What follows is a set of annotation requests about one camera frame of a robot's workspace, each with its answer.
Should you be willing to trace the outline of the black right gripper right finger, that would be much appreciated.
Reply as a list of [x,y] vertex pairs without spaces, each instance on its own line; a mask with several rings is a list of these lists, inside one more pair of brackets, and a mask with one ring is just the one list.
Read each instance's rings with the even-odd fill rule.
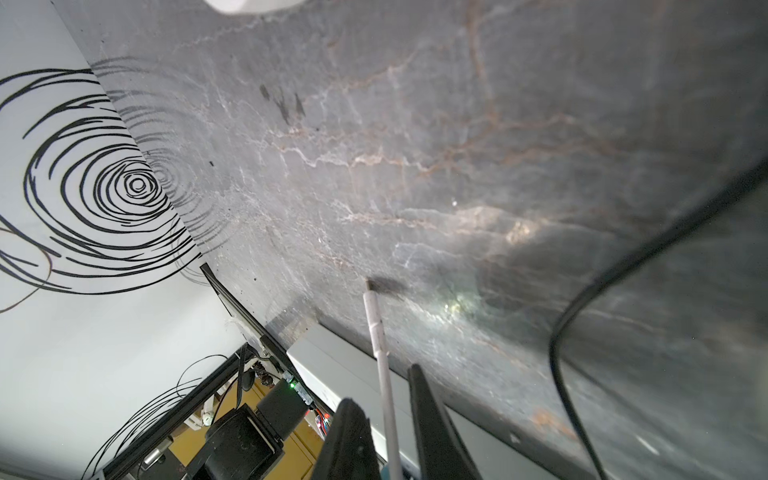
[[422,367],[408,369],[412,419],[422,479],[481,479],[481,474]]

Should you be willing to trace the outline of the white round earbud case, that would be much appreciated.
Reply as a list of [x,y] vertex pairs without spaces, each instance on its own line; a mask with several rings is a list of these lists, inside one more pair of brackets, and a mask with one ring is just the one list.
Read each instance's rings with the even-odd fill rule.
[[205,0],[205,3],[225,15],[262,15],[293,8],[304,0]]

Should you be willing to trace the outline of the white power strip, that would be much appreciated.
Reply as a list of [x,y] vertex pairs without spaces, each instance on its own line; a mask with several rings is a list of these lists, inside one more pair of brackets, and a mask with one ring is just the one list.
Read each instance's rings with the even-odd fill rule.
[[[303,384],[336,411],[351,399],[370,419],[376,452],[389,458],[376,360],[321,325],[288,350]],[[426,374],[416,385],[390,374],[399,454],[419,479],[553,479],[555,475],[444,406]]]

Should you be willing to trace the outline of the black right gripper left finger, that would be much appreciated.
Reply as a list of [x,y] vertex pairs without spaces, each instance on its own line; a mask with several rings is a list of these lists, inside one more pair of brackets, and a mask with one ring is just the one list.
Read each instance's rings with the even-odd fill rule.
[[380,479],[370,421],[353,399],[345,398],[338,405],[311,479]]

